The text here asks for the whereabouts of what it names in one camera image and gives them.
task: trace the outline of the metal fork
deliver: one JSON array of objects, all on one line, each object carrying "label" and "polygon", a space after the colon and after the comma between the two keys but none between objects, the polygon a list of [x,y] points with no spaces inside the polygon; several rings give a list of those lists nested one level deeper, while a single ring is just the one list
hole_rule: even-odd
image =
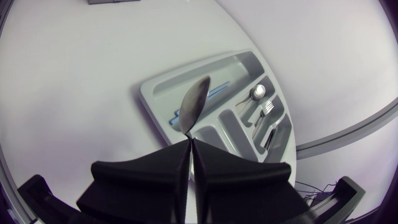
[{"label": "metal fork", "polygon": [[262,121],[264,120],[264,117],[267,116],[271,110],[274,108],[274,104],[271,101],[268,101],[268,103],[266,104],[266,106],[261,110],[261,114],[260,114],[260,118],[256,121],[255,128],[252,134],[252,138],[254,138],[254,136],[256,135],[257,131],[259,130]]}]

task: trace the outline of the black cable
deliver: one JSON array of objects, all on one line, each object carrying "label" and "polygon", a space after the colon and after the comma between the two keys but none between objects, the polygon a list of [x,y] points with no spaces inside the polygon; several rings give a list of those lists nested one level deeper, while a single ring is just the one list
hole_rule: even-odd
[{"label": "black cable", "polygon": [[299,181],[296,181],[296,183],[302,184],[302,185],[306,185],[306,186],[312,187],[312,188],[314,188],[314,189],[317,189],[317,190],[319,190],[320,192],[323,192],[323,190],[319,189],[318,187],[314,187],[314,186],[309,185],[309,184],[304,184],[304,183],[301,183],[301,182],[299,182]]}]

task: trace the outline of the black object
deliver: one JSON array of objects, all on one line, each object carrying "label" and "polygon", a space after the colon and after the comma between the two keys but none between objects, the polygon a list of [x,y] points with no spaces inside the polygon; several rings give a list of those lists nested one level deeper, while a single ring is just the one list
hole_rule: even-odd
[{"label": "black object", "polygon": [[44,223],[105,223],[79,212],[53,196],[44,178],[40,175],[30,178],[19,187],[18,192]]},{"label": "black object", "polygon": [[0,35],[14,0],[0,0]]},{"label": "black object", "polygon": [[8,204],[6,199],[4,198],[3,195],[3,188],[2,185],[0,184],[0,223],[2,224],[14,224],[14,220],[11,218],[10,214],[8,213]]},{"label": "black object", "polygon": [[124,1],[140,1],[140,0],[88,0],[88,4],[116,3]]},{"label": "black object", "polygon": [[[288,164],[248,161],[197,139],[192,149],[199,223],[339,223],[364,194],[343,177],[309,208],[288,183]],[[39,175],[18,191],[45,223],[184,223],[190,150],[186,140],[127,162],[95,162],[94,182],[77,201],[81,212]]]},{"label": "black object", "polygon": [[193,165],[199,223],[281,223],[309,211],[286,163],[248,161],[194,139]]},{"label": "black object", "polygon": [[110,223],[183,223],[190,148],[185,140],[132,161],[95,162],[77,205]]},{"label": "black object", "polygon": [[361,201],[365,191],[349,177],[342,177],[332,194],[311,207],[315,223],[341,223]]}]

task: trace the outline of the white tabletop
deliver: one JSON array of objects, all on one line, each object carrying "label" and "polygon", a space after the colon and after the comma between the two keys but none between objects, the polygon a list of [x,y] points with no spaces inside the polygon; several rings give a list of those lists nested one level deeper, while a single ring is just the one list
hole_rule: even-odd
[{"label": "white tabletop", "polygon": [[[40,174],[76,207],[93,162],[166,146],[139,99],[144,80],[248,48],[260,55],[212,0],[15,0],[0,39],[0,141],[16,184]],[[187,222],[194,197],[190,187]]]}]

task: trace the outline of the metal spoon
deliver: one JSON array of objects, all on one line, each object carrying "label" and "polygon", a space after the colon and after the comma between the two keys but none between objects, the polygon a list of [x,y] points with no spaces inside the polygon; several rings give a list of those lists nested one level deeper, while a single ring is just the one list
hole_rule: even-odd
[{"label": "metal spoon", "polygon": [[251,100],[260,100],[265,95],[266,88],[261,84],[257,84],[253,89],[250,90],[249,98],[236,105],[236,110],[238,113],[242,112],[242,110],[249,104]]},{"label": "metal spoon", "polygon": [[189,139],[191,139],[191,137],[188,136],[187,133],[196,123],[200,113],[205,107],[209,87],[210,77],[206,76],[193,84],[182,100],[179,122],[180,129]]}]

